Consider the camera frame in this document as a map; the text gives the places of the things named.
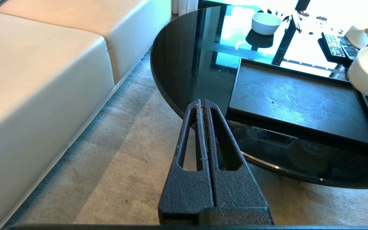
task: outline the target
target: clamp jaw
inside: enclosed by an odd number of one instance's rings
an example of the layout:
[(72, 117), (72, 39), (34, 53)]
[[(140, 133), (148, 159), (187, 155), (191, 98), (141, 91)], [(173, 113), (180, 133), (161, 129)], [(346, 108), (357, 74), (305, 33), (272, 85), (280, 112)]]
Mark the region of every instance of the clamp jaw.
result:
[[(183, 169), (190, 127), (197, 171)], [(158, 205), (161, 225), (273, 225), (269, 205), (214, 103), (188, 105)]]

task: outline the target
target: beige sofa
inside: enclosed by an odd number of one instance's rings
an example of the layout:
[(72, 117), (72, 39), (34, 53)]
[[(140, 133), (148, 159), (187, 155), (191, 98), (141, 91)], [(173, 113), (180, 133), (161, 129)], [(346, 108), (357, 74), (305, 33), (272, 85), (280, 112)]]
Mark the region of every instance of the beige sofa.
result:
[(0, 3), (0, 228), (170, 16), (170, 0)]

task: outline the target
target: carpet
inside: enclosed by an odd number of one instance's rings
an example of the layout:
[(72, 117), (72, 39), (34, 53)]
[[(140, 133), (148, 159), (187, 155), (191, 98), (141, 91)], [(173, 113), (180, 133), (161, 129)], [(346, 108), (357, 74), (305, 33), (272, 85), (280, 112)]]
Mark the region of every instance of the carpet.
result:
[[(147, 52), (4, 228), (13, 224), (157, 225), (182, 120), (162, 98)], [(191, 131), (184, 167), (194, 168)], [(368, 190), (332, 188), (250, 166), (277, 225), (368, 226)]]

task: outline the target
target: white paper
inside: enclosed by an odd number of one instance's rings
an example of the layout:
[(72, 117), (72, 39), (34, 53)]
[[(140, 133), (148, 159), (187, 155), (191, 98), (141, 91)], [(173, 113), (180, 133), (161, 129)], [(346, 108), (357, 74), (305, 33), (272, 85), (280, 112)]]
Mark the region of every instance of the white paper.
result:
[(368, 34), (354, 26), (350, 27), (345, 36), (358, 49), (364, 48), (368, 45)]

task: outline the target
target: glass table top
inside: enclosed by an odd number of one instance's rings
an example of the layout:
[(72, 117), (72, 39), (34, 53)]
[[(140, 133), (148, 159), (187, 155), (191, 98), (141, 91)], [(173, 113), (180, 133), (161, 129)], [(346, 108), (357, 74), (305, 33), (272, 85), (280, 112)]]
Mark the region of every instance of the glass table top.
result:
[[(217, 104), (225, 116), (240, 58), (345, 79), (344, 67), (326, 60), (318, 44), (321, 22), (302, 33), (285, 20), (273, 36), (251, 30), (257, 6), (217, 6), (170, 22), (152, 47), (156, 85), (183, 117), (196, 99)], [(250, 163), (323, 185), (368, 188), (368, 153), (339, 149), (231, 121), (227, 122)]]

